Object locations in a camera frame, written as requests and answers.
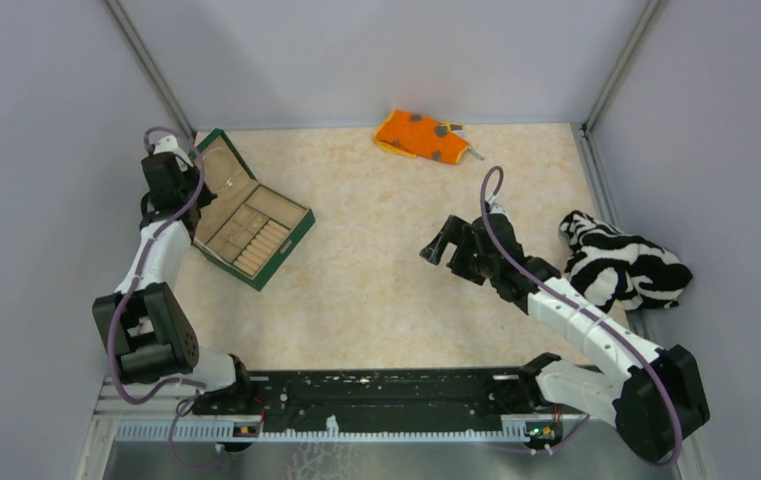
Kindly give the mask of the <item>green jewelry box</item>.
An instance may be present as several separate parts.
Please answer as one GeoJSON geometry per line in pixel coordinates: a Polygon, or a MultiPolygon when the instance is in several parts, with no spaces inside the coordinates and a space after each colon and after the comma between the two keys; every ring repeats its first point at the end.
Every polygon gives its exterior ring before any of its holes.
{"type": "Polygon", "coordinates": [[[228,147],[238,162],[230,188],[201,209],[193,247],[249,287],[260,292],[315,225],[312,209],[261,183],[226,132],[214,129],[197,143],[228,147]]]}

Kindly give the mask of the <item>silver bangle with pearls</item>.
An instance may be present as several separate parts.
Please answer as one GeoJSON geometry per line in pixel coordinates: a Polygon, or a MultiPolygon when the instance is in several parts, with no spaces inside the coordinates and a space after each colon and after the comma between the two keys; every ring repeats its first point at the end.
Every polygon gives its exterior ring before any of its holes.
{"type": "Polygon", "coordinates": [[[213,194],[219,194],[224,188],[232,186],[239,164],[228,147],[208,148],[203,152],[202,160],[205,182],[213,194]]]}

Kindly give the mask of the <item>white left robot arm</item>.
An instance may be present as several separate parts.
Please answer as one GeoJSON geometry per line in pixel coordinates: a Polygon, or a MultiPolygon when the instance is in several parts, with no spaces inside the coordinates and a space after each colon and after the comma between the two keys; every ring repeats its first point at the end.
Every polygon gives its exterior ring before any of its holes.
{"type": "Polygon", "coordinates": [[[92,305],[112,385],[132,405],[149,402],[167,386],[184,385],[199,400],[244,413],[256,399],[245,365],[199,344],[173,292],[202,210],[217,197],[205,184],[203,155],[167,127],[146,130],[144,146],[148,190],[140,202],[139,245],[123,280],[92,305]]]}

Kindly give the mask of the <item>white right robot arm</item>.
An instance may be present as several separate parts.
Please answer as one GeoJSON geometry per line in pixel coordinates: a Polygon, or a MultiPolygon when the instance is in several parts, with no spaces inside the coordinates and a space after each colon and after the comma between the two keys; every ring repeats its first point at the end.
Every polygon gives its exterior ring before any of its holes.
{"type": "Polygon", "coordinates": [[[696,359],[680,345],[663,348],[623,328],[585,300],[548,261],[525,254],[508,218],[472,222],[451,215],[420,257],[440,263],[455,248],[451,273],[498,296],[561,334],[592,360],[587,369],[542,354],[523,368],[519,398],[532,412],[553,403],[613,427],[638,457],[669,463],[683,441],[711,418],[696,359]]]}

